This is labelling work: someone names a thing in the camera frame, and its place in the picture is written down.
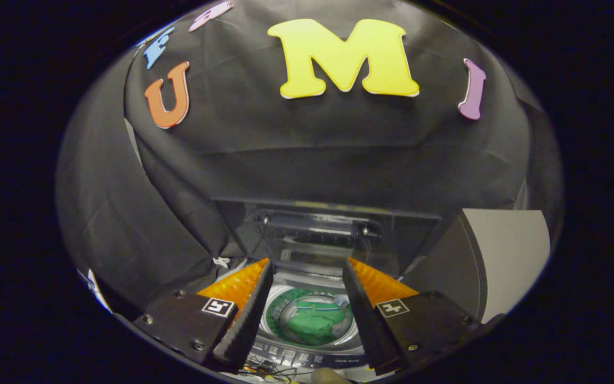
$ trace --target washing machine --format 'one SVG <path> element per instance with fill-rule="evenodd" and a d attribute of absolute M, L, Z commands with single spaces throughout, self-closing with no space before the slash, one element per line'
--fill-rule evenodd
<path fill-rule="evenodd" d="M 401 279 L 441 217 L 313 202 L 215 205 L 248 262 L 270 258 L 275 265 L 249 361 L 296 374 L 331 367 L 356 381 L 379 379 L 368 369 L 349 307 L 344 263 L 353 258 Z"/>

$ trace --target orange gripper pad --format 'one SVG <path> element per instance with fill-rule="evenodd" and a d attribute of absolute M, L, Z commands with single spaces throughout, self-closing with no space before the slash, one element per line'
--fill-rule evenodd
<path fill-rule="evenodd" d="M 253 293 L 255 284 L 260 278 L 260 274 L 264 270 L 268 258 L 264 258 L 256 263 L 248 265 L 248 267 L 239 270 L 232 275 L 221 279 L 220 281 L 209 285 L 202 291 L 198 292 L 200 296 L 214 297 L 215 299 L 222 299 L 233 301 L 238 306 L 238 312 L 236 317 L 241 314 L 241 311 L 248 303 L 248 298 Z"/>
<path fill-rule="evenodd" d="M 369 267 L 363 262 L 348 258 L 354 268 L 357 277 L 366 292 L 368 301 L 375 308 L 376 304 L 394 299 L 404 299 L 405 297 L 418 294 L 416 290 L 410 289 L 392 277 L 386 275 L 376 268 Z"/>

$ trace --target yellow letter m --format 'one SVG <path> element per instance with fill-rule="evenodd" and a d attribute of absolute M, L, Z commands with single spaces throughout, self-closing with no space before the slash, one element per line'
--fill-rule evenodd
<path fill-rule="evenodd" d="M 361 64 L 368 59 L 368 76 L 361 82 L 372 94 L 418 95 L 402 44 L 401 27 L 380 20 L 360 20 L 348 37 L 338 36 L 312 19 L 282 22 L 266 31 L 279 37 L 286 57 L 288 81 L 281 86 L 285 98 L 312 97 L 326 90 L 326 82 L 314 77 L 316 61 L 339 90 L 352 89 Z"/>

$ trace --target white tag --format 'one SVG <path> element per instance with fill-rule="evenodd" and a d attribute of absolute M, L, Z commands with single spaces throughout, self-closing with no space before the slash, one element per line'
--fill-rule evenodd
<path fill-rule="evenodd" d="M 219 265 L 220 267 L 224 267 L 229 269 L 229 262 L 231 262 L 230 258 L 212 258 L 212 263 Z"/>
<path fill-rule="evenodd" d="M 212 20 L 215 17 L 218 17 L 220 14 L 223 14 L 224 12 L 230 10 L 232 7 L 233 7 L 233 4 L 231 2 L 224 2 L 224 3 L 219 3 L 215 5 L 209 10 L 203 12 L 203 14 L 200 15 L 199 17 L 196 17 L 196 19 L 193 20 L 193 24 L 191 24 L 191 26 L 188 27 L 188 31 L 189 32 L 195 31 L 196 29 L 202 27 L 203 24 L 207 23 L 208 20 Z"/>

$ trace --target pink letter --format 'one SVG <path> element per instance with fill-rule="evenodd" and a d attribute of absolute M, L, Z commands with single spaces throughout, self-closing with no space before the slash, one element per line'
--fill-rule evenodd
<path fill-rule="evenodd" d="M 487 75 L 484 70 L 476 66 L 473 61 L 463 59 L 463 63 L 468 68 L 468 89 L 466 90 L 466 98 L 458 103 L 458 112 L 471 120 L 480 118 L 480 100 L 482 100 L 482 84 Z"/>

